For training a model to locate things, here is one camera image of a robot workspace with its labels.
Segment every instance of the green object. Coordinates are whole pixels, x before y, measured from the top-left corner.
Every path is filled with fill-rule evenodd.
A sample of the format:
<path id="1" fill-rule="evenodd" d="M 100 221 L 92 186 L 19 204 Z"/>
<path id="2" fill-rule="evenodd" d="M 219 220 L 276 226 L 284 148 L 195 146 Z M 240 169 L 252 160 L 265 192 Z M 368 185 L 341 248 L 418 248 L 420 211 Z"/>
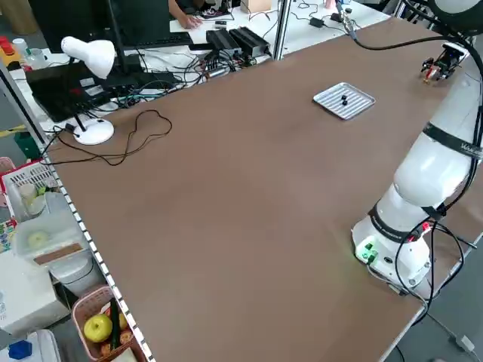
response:
<path id="1" fill-rule="evenodd" d="M 15 143 L 22 150 L 25 157 L 31 160 L 38 160 L 40 158 L 40 151 L 38 150 L 35 140 L 30 136 L 29 132 L 19 132 L 14 136 Z"/>

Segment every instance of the lamp shade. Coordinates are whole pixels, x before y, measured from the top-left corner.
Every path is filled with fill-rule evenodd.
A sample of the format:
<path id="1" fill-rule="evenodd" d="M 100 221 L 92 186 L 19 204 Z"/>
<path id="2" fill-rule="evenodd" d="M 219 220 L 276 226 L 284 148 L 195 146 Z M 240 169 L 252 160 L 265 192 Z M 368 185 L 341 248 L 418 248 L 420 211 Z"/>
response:
<path id="1" fill-rule="evenodd" d="M 82 60 L 97 77 L 106 79 L 114 65 L 115 49 L 111 41 L 85 41 L 67 36 L 62 39 L 62 51 L 69 57 Z"/>

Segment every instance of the white desk lamp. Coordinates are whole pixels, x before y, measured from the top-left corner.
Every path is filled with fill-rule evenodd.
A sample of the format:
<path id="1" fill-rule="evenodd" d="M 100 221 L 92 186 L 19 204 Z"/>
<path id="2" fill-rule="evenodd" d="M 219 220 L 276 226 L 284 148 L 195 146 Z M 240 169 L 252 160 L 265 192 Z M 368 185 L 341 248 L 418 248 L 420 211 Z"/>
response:
<path id="1" fill-rule="evenodd" d="M 79 59 L 87 68 L 101 79 L 106 79 L 114 66 L 115 49 L 112 42 L 96 40 L 86 43 L 85 41 L 67 36 L 62 40 L 62 51 L 73 59 Z M 81 122 L 76 115 L 78 126 L 75 128 L 75 139 L 83 145 L 98 145 L 106 142 L 114 134 L 114 126 L 111 122 L 93 118 Z"/>

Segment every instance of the bottle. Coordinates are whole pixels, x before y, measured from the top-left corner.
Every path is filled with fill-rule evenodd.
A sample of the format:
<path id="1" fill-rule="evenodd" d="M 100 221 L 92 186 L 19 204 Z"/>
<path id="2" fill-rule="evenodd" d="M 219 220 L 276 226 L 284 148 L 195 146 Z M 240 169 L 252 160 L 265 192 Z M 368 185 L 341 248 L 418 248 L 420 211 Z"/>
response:
<path id="1" fill-rule="evenodd" d="M 335 8 L 335 0 L 325 0 L 325 8 L 326 9 Z"/>

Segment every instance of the tabletop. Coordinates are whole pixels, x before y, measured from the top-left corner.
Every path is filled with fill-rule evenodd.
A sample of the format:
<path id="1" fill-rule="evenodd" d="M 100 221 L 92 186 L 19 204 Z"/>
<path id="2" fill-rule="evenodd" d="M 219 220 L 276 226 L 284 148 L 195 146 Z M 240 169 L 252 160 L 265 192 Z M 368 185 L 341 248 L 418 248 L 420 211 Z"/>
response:
<path id="1" fill-rule="evenodd" d="M 359 38 L 382 45 L 431 34 L 388 20 Z M 368 275 L 350 230 L 448 93 L 449 84 L 419 78 L 440 47 L 371 52 L 348 37 L 327 41 L 112 113 L 115 136 L 90 151 L 121 152 L 143 110 L 173 123 L 117 167 L 56 166 L 149 356 L 372 362 L 385 354 L 420 304 Z M 312 102 L 341 81 L 376 99 L 351 122 Z M 167 130 L 153 112 L 142 117 L 133 145 Z M 49 155 L 85 157 L 65 146 Z M 481 177 L 449 218 L 468 238 L 483 226 L 480 194 Z M 447 238 L 437 244 L 441 280 L 457 249 Z"/>

